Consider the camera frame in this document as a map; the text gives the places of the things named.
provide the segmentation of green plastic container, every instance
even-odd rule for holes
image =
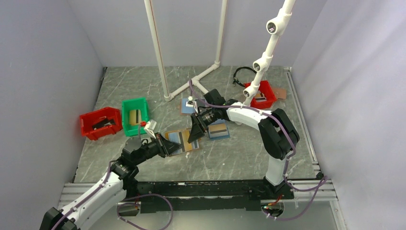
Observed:
[[[125,135],[127,137],[137,136],[139,125],[136,126],[130,125],[130,111],[134,109],[141,110],[141,120],[145,122],[149,121],[147,100],[145,99],[145,97],[125,100],[122,102],[121,105],[122,105],[121,116]],[[141,134],[146,133],[144,127],[141,127],[140,133]]]

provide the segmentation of marble table surface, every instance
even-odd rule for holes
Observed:
[[[221,66],[201,80],[201,84],[211,90],[218,89],[226,100],[234,98],[244,100],[242,87],[233,86],[233,73],[239,66]],[[207,66],[166,67],[168,87],[172,92],[188,79],[203,72]],[[237,77],[241,82],[251,82],[255,74],[243,69]],[[271,66],[264,74],[273,87],[285,88],[287,99],[279,100],[271,110],[285,110],[296,127],[300,141],[297,154],[291,160],[288,177],[291,179],[314,178],[312,157],[294,102],[290,83],[283,67]],[[122,100],[146,97],[149,117],[157,121],[155,132],[172,131],[191,127],[190,117],[180,115],[179,105],[189,91],[166,102],[157,67],[113,67],[107,68],[94,110],[103,107],[121,109]],[[268,168],[269,155],[265,151],[257,130],[233,122],[227,123],[230,138],[212,141],[206,134],[200,141],[201,148],[191,151],[188,157],[180,154],[161,158],[155,156],[140,164],[139,181],[192,181],[192,180],[238,180],[261,179]],[[93,183],[99,180],[107,169],[108,161],[117,159],[128,139],[121,130],[92,141],[86,139],[74,182]]]

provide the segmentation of white pvc pipe frame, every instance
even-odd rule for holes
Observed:
[[[273,51],[275,49],[276,44],[278,43],[278,40],[280,36],[283,34],[286,25],[289,22],[290,16],[292,15],[292,7],[294,5],[295,0],[285,0],[282,8],[279,10],[278,16],[272,20],[279,20],[278,22],[282,23],[282,29],[280,29],[276,34],[272,34],[267,48],[265,52],[262,54],[262,58],[258,59],[258,61],[264,61],[265,59],[265,65],[261,68],[260,71],[257,71],[257,74],[255,75],[254,80],[251,83],[250,89],[251,93],[249,97],[246,98],[244,101],[244,105],[249,105],[251,103],[252,98],[254,95],[256,95],[258,88],[259,88],[259,83],[262,79],[262,76],[266,70],[268,70],[268,67],[271,63],[272,57],[273,57]],[[158,68],[159,68],[159,74],[161,76],[161,81],[162,81],[162,87],[164,91],[164,98],[165,101],[170,101],[172,100],[175,96],[183,92],[189,87],[189,83],[185,83],[182,86],[180,86],[177,90],[173,92],[169,92],[168,89],[168,83],[167,83],[167,78],[165,74],[165,68],[162,62],[162,54],[159,46],[159,40],[158,40],[158,32],[157,32],[157,26],[155,23],[155,18],[154,18],[154,13],[153,13],[153,4],[152,0],[144,0],[145,3],[145,9],[147,11],[147,17],[148,17],[148,22],[149,22],[149,28],[151,30],[151,35],[152,35],[152,41],[154,43],[154,50],[155,50],[155,56],[157,57],[157,62],[158,62]],[[203,94],[208,93],[208,90],[203,87],[199,80],[212,72],[213,70],[219,68],[220,66],[220,53],[221,53],[221,46],[222,46],[222,41],[223,41],[223,33],[224,33],[224,24],[226,21],[226,10],[227,10],[227,3],[228,0],[222,0],[221,4],[221,15],[220,15],[220,25],[218,29],[218,39],[217,39],[217,51],[216,51],[216,57],[214,64],[210,66],[208,69],[200,73],[199,75],[196,75],[192,78],[192,84],[195,85],[197,88],[199,88]]]

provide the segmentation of red plastic container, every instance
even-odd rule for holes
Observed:
[[[93,130],[93,125],[106,118],[109,120],[113,119],[115,124]],[[109,134],[116,134],[123,129],[120,110],[111,107],[105,107],[87,114],[82,114],[79,116],[79,120],[82,136],[87,136],[90,140],[97,140]]]
[[[250,86],[250,83],[244,83],[245,88]],[[272,104],[276,101],[275,94],[272,91],[271,86],[269,85],[269,82],[267,80],[262,80],[261,83],[259,84],[259,91],[265,95],[265,98],[267,99],[264,102],[257,102],[255,98],[252,99],[251,101],[251,107],[257,108],[257,109],[267,109],[272,106]]]

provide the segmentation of table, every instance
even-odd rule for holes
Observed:
[[[188,79],[203,72],[206,66],[166,67],[168,87],[174,91]],[[226,100],[234,98],[244,100],[243,88],[233,86],[233,74],[239,66],[221,66],[201,80],[208,90],[218,89]],[[255,74],[243,69],[237,77],[241,82],[251,82]],[[297,102],[294,98],[292,82],[283,67],[271,66],[264,74],[273,87],[285,88],[287,98],[277,101],[271,110],[285,110],[296,127],[300,141],[296,147],[297,154],[290,161],[288,177],[291,179],[314,178],[311,144],[302,124]],[[191,127],[188,115],[180,115],[181,98],[186,98],[188,91],[166,102],[163,98],[162,85],[157,67],[113,67],[107,68],[94,110],[103,107],[121,109],[121,102],[127,99],[146,97],[149,117],[157,121],[156,132]],[[161,158],[155,156],[140,164],[139,181],[193,181],[193,180],[238,180],[260,179],[268,168],[269,155],[265,151],[260,133],[248,126],[233,122],[227,123],[230,138],[211,141],[208,135],[200,141],[201,148],[186,154]],[[99,180],[107,169],[108,161],[117,159],[129,137],[120,131],[97,141],[86,140],[74,182],[93,183]]]

